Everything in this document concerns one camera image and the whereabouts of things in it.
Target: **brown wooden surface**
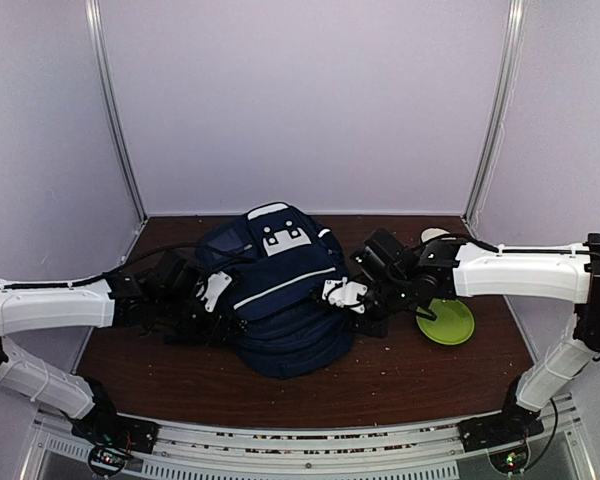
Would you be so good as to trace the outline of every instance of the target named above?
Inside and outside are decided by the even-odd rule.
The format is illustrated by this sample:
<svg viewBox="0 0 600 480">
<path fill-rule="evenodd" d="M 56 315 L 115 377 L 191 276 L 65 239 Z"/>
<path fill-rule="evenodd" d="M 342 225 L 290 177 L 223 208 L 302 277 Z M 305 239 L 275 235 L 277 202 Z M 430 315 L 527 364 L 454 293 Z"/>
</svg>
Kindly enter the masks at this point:
<svg viewBox="0 0 600 480">
<path fill-rule="evenodd" d="M 195 241 L 219 217 L 151 219 L 135 254 Z M 376 228 L 413 245 L 437 226 L 464 231 L 455 217 L 318 217 L 347 253 Z M 465 299 L 476 331 L 464 345 L 435 344 L 410 315 L 392 318 L 389 337 L 360 336 L 328 368 L 300 378 L 259 376 L 229 350 L 166 346 L 138 328 L 96 330 L 79 373 L 101 380 L 120 411 L 164 420 L 235 427 L 387 425 L 500 408 L 507 386 L 531 365 L 500 297 Z"/>
</svg>

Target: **wire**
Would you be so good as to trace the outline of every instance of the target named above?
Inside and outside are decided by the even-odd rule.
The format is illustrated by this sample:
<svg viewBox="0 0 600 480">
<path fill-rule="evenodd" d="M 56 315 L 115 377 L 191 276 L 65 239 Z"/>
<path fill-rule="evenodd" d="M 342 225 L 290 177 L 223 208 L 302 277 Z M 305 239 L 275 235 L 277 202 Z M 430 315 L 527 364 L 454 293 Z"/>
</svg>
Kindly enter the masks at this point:
<svg viewBox="0 0 600 480">
<path fill-rule="evenodd" d="M 84 280 L 79 280 L 77 282 L 12 283 L 9 285 L 0 286 L 0 290 L 37 290 L 37 289 L 42 289 L 42 288 L 84 287 L 86 285 L 90 285 L 90 284 L 98 282 L 100 280 L 104 280 L 105 278 L 107 278 L 111 275 L 114 275 L 116 273 L 119 273 L 119 272 L 125 270 L 126 268 L 130 267 L 131 265 L 134 265 L 142 260 L 152 257 L 158 253 L 168 252 L 171 250 L 177 250 L 179 248 L 201 248 L 201 249 L 216 253 L 218 255 L 221 255 L 221 256 L 224 256 L 227 258 L 231 258 L 233 260 L 239 260 L 239 261 L 245 262 L 245 263 L 255 262 L 255 259 L 253 259 L 251 257 L 245 257 L 244 255 L 239 255 L 239 254 L 232 253 L 232 252 L 226 252 L 224 250 L 220 250 L 220 249 L 212 247 L 210 245 L 201 244 L 201 243 L 197 243 L 197 242 L 183 242 L 183 243 L 176 243 L 176 244 L 172 244 L 172 245 L 166 245 L 164 247 L 154 248 L 154 249 L 149 250 L 141 255 L 138 255 L 137 257 L 129 259 L 124 264 L 120 265 L 119 267 L 113 268 L 107 272 L 103 272 L 103 273 L 101 273 L 99 275 L 95 275 L 93 277 L 85 278 Z"/>
<path fill-rule="evenodd" d="M 342 308 L 358 308 L 364 305 L 364 301 L 361 300 L 358 303 L 350 303 L 349 305 L 343 305 Z"/>
<path fill-rule="evenodd" d="M 549 447 L 551 446 L 551 442 L 553 441 L 554 437 L 556 436 L 556 431 L 558 430 L 558 416 L 559 415 L 558 415 L 558 407 L 556 406 L 556 402 L 553 401 L 553 398 L 551 399 L 551 406 L 553 407 L 553 415 L 554 415 L 555 421 L 553 424 L 553 430 L 551 430 L 551 436 L 549 436 L 549 441 L 542 449 L 542 452 L 540 452 L 540 455 L 538 455 L 533 462 L 531 462 L 529 465 L 527 465 L 524 468 L 524 472 L 531 470 L 533 467 L 535 467 L 538 464 L 538 462 L 542 459 L 542 457 L 544 457 L 545 453 L 547 453 L 547 451 L 549 450 Z"/>
<path fill-rule="evenodd" d="M 467 241 L 469 243 L 473 243 L 477 247 L 480 247 L 483 250 L 487 250 L 489 252 L 495 253 L 495 252 L 499 251 L 498 247 L 496 247 L 495 245 L 491 245 L 490 243 L 483 242 L 482 240 L 478 240 L 477 238 L 475 238 L 469 234 L 466 234 L 466 233 L 443 233 L 442 235 L 438 235 L 437 237 L 433 237 L 433 238 L 430 238 L 429 240 L 421 242 L 420 244 L 413 247 L 413 250 L 415 250 L 415 251 L 422 250 L 424 247 L 429 245 L 431 242 L 433 242 L 435 240 L 444 240 L 445 238 L 465 240 L 465 241 Z"/>
<path fill-rule="evenodd" d="M 590 250 L 556 250 L 550 248 L 505 248 L 502 253 L 539 253 L 539 254 L 556 254 L 556 255 L 589 255 L 600 259 L 599 252 L 592 252 Z"/>
</svg>

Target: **green plate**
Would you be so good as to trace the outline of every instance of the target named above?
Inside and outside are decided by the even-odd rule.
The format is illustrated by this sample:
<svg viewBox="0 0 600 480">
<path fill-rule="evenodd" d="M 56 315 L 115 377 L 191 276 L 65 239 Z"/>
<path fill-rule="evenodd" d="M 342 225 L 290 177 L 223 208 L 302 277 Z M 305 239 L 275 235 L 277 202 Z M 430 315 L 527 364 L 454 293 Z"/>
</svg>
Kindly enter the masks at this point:
<svg viewBox="0 0 600 480">
<path fill-rule="evenodd" d="M 459 300 L 433 300 L 429 307 L 438 319 L 435 322 L 416 317 L 422 333 L 442 345 L 460 345 L 473 335 L 476 323 L 467 306 Z"/>
</svg>

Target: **navy blue backpack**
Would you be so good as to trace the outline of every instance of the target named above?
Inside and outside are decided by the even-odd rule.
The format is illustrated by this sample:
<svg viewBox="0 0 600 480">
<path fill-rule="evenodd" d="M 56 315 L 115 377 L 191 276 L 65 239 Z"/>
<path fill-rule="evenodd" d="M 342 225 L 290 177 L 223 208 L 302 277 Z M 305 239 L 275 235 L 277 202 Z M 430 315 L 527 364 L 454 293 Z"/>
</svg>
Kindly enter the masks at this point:
<svg viewBox="0 0 600 480">
<path fill-rule="evenodd" d="M 254 260 L 239 263 L 196 250 L 207 273 L 222 271 L 233 279 L 215 308 L 239 324 L 242 333 L 231 344 L 247 365 L 268 377 L 289 378 L 349 351 L 352 312 L 311 298 L 325 280 L 349 276 L 342 247 L 328 228 L 274 203 L 221 225 L 199 243 Z"/>
</svg>

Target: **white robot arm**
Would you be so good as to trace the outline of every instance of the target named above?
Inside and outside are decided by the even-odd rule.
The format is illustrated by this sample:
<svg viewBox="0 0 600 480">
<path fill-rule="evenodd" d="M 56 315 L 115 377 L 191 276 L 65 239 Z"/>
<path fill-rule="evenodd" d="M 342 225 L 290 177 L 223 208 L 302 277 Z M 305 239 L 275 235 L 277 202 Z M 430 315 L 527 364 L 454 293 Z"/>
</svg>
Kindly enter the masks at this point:
<svg viewBox="0 0 600 480">
<path fill-rule="evenodd" d="M 153 422 L 117 414 L 104 387 L 95 379 L 71 375 L 25 351 L 8 335 L 27 330 L 90 326 L 126 326 L 157 318 L 197 317 L 203 337 L 228 275 L 205 276 L 181 251 L 169 251 L 158 265 L 130 275 L 121 268 L 97 277 L 67 282 L 10 282 L 0 279 L 0 386 L 61 410 L 74 433 L 96 445 L 126 446 L 150 452 L 157 438 Z M 205 342 L 214 339 L 204 336 Z"/>
<path fill-rule="evenodd" d="M 364 278 L 330 281 L 324 285 L 322 298 L 373 322 L 417 307 L 426 311 L 433 298 L 530 295 L 575 304 L 558 346 L 511 385 L 503 411 L 460 424 L 467 451 L 506 443 L 521 433 L 537 433 L 542 428 L 537 421 L 539 411 L 600 355 L 598 234 L 590 234 L 586 243 L 550 248 L 494 247 L 467 236 L 444 234 L 407 248 L 386 230 L 379 230 L 352 258 Z M 201 325 L 208 315 L 216 325 L 218 317 L 212 316 L 216 300 L 230 284 L 231 278 L 222 272 L 203 278 L 177 252 L 165 254 L 142 282 L 120 269 L 72 282 L 0 280 L 0 385 L 59 408 L 77 422 L 77 434 L 104 443 L 102 439 L 111 441 L 120 432 L 128 432 L 136 450 L 150 452 L 157 425 L 130 424 L 117 415 L 97 381 L 47 365 L 7 335 L 62 326 L 135 324 L 135 317 L 161 315 L 193 317 Z"/>
<path fill-rule="evenodd" d="M 374 232 L 352 255 L 364 276 L 324 285 L 322 299 L 376 322 L 399 311 L 435 321 L 427 308 L 433 298 L 526 295 L 573 302 L 557 346 L 511 384 L 502 412 L 459 425 L 465 451 L 541 433 L 540 410 L 600 358 L 600 234 L 589 234 L 586 243 L 506 247 L 438 233 L 408 248 L 386 230 Z"/>
</svg>

